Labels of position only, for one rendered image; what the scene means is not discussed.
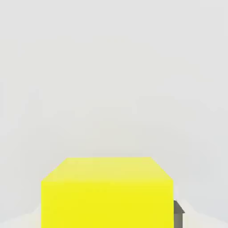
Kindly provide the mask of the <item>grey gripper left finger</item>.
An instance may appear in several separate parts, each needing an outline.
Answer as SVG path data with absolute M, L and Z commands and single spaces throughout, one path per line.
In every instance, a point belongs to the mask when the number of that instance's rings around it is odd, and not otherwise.
M 41 228 L 41 204 L 31 213 L 0 223 L 0 228 Z

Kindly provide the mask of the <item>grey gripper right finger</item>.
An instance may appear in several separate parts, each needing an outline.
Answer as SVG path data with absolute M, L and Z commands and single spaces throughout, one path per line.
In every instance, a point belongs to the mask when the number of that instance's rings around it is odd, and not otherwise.
M 174 228 L 227 228 L 227 224 L 197 212 L 186 200 L 175 200 Z

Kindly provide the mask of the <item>small yellow cube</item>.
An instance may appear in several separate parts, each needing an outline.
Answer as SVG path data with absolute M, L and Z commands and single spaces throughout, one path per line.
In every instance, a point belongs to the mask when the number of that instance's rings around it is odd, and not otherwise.
M 173 198 L 150 157 L 67 158 L 41 182 L 41 228 L 174 228 Z

